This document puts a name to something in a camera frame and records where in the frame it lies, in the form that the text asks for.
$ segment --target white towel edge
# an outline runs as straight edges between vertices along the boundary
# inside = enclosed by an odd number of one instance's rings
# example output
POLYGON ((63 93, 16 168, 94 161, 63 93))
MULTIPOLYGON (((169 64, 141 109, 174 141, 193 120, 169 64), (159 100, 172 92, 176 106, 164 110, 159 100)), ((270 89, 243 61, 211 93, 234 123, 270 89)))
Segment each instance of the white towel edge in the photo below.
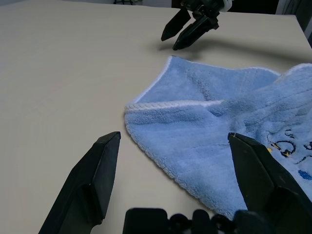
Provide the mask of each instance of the white towel edge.
POLYGON ((224 100, 215 101, 196 101, 196 100, 178 100, 178 101, 163 101, 150 103, 133 103, 125 106, 125 112, 130 111, 144 111, 144 110, 158 110, 165 108, 175 108, 183 106, 212 106, 221 104, 224 100))
MULTIPOLYGON (((138 103, 142 97, 144 97, 148 91, 150 91, 162 78, 162 76, 165 74, 165 72, 168 70, 169 65, 172 61, 173 56, 169 56, 167 59, 167 62, 165 64, 164 69, 161 71, 161 73, 158 75, 158 77, 153 81, 153 83, 145 89, 139 96, 137 96, 134 100, 129 102, 125 106, 125 113, 129 111, 143 111, 143 110, 156 110, 156 109, 164 109, 164 108, 174 108, 174 107, 183 107, 183 106, 211 106, 211 105, 217 105, 222 103, 224 100, 214 100, 214 101, 197 101, 197 100, 176 100, 176 101, 164 101, 164 102, 149 102, 149 103, 138 103)), ((202 65, 207 65, 204 63, 198 63, 198 62, 192 62, 188 61, 191 63, 197 63, 197 64, 202 64, 202 65)), ((284 73, 283 76, 288 76, 291 75, 294 71, 299 70, 304 67, 312 67, 312 64, 310 63, 302 63, 297 66, 294 66, 293 68, 289 69, 284 73)), ((246 68, 239 68, 239 69, 228 69, 228 68, 223 68, 227 70, 244 70, 244 69, 262 69, 266 70, 269 72, 274 73, 275 75, 281 75, 279 72, 276 72, 271 69, 263 68, 263 67, 246 67, 246 68)))
MULTIPOLYGON (((165 72, 168 70, 169 68, 169 65, 171 63, 171 60, 174 56, 169 56, 166 63, 165 63, 165 66, 164 68, 162 69, 162 71, 160 72, 160 74, 157 76, 157 78, 140 94, 138 95, 135 99, 133 99, 132 101, 130 101, 127 105, 131 105, 131 104, 134 104, 134 103, 137 103, 139 102, 142 97, 144 97, 148 91, 150 91, 157 83, 158 81, 160 81, 160 79, 162 78, 162 76, 165 74, 165 72)), ((275 75, 278 75, 280 76, 281 74, 277 71, 274 71, 274 70, 271 70, 271 69, 268 69, 268 68, 264 68, 264 67, 243 67, 243 68, 237 68, 237 69, 230 69, 230 68, 224 68, 224 67, 220 67, 220 66, 214 66, 214 65, 208 65, 208 64, 205 64, 205 63, 201 63, 201 62, 193 62, 193 61, 188 61, 190 63, 196 63, 196 64, 201 64, 201 65, 206 65, 206 66, 211 66, 211 67, 217 67, 217 68, 222 68, 222 69, 225 69, 225 70, 231 70, 231 71, 234 71, 234 70, 245 70, 245 69, 261 69, 261 70, 265 70, 265 71, 268 71, 268 72, 272 72, 273 74, 275 75)))

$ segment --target embroidery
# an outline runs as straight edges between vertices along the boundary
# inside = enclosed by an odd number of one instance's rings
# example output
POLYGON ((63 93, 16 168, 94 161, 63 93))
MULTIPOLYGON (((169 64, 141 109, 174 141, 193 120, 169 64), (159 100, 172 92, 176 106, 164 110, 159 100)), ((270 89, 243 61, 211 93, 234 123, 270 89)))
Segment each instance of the embroidery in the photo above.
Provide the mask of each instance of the embroidery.
MULTIPOLYGON (((291 129, 287 129, 285 130, 285 135, 291 139, 295 139, 294 135, 292 134, 292 130, 291 129)), ((296 151, 296 144, 294 142, 292 142, 291 140, 279 140, 277 142, 270 142, 271 146, 277 148, 281 155, 284 156, 285 158, 289 158, 291 157, 291 155, 296 151), (288 147, 286 147, 286 150, 282 150, 282 147, 284 148, 284 145, 287 145, 288 147)), ((309 142, 309 144, 303 145, 303 147, 306 150, 312 150, 312 141, 309 142)), ((303 161, 305 161, 307 158, 312 157, 312 155, 306 155, 304 156, 301 160, 299 160, 298 162, 294 163, 295 165, 302 163, 303 161)), ((307 180, 312 180, 312 176, 305 171, 299 170, 298 171, 299 175, 307 180)))

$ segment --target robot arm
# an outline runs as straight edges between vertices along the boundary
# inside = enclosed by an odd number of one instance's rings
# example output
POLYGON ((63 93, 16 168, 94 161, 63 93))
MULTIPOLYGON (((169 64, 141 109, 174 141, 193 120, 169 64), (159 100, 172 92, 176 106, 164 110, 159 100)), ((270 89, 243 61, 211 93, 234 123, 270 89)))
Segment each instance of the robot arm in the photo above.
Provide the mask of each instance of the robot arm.
MULTIPOLYGON (((196 210, 192 220, 163 209, 127 211, 123 234, 311 234, 312 203, 291 174, 252 138, 229 133, 235 174, 248 211, 233 221, 196 210)), ((39 234, 89 234, 106 216, 120 133, 99 138, 72 169, 39 234)))
POLYGON ((166 25, 161 40, 174 37, 191 19, 188 11, 192 11, 195 22, 184 29, 176 40, 173 49, 180 50, 192 45, 204 33, 219 27, 217 16, 232 6, 232 0, 184 0, 180 11, 166 25))

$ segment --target white table surface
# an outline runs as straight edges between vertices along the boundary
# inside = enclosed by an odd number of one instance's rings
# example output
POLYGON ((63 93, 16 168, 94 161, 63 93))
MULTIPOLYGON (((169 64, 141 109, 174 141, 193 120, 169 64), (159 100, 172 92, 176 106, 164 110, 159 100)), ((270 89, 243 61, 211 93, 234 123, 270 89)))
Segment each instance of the white table surface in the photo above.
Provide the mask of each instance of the white table surface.
POLYGON ((0 233, 37 233, 72 167, 121 131, 115 185, 93 234, 122 233, 131 207, 191 217, 203 208, 131 141, 124 105, 169 55, 228 68, 286 71, 312 61, 295 17, 225 13, 192 47, 161 42, 177 9, 25 0, 0 6, 0 233))

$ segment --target blue towel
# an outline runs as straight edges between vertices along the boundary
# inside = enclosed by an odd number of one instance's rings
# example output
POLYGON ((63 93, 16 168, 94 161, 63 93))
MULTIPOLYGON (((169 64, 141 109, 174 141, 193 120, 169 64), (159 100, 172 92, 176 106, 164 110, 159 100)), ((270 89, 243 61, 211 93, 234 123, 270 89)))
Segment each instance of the blue towel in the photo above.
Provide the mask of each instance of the blue towel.
POLYGON ((312 64, 279 74, 170 57, 156 81, 125 107, 125 123, 160 168, 228 218, 246 209, 228 132, 264 144, 312 198, 312 64))

